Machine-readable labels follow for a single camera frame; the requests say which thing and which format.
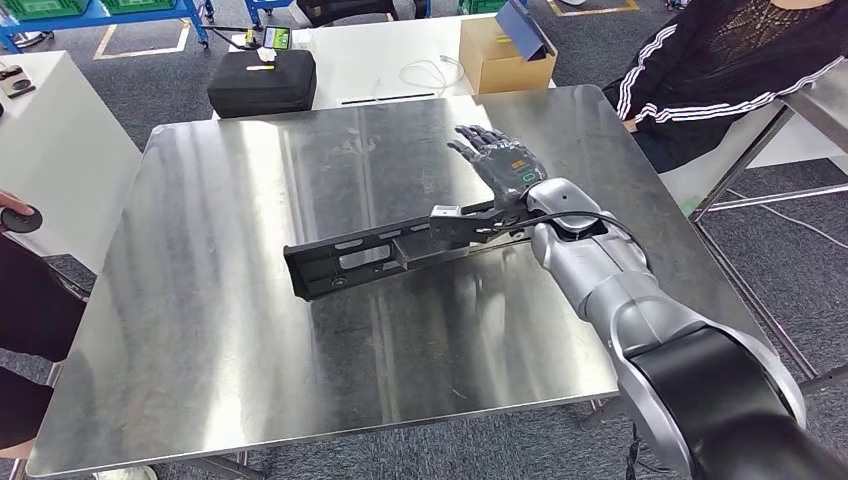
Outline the standing person's hand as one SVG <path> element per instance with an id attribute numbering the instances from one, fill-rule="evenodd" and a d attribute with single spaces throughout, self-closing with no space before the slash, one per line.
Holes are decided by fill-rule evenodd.
<path id="1" fill-rule="evenodd" d="M 0 206 L 24 216 L 30 216 L 34 213 L 34 210 L 28 204 L 5 190 L 0 190 Z"/>

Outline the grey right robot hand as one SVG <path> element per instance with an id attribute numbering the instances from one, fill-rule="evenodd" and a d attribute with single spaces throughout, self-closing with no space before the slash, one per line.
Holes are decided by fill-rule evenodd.
<path id="1" fill-rule="evenodd" d="M 496 209 L 525 208 L 526 193 L 548 178 L 543 164 L 524 144 L 499 130 L 479 125 L 457 125 L 460 140 L 447 146 L 465 159 L 490 188 Z"/>

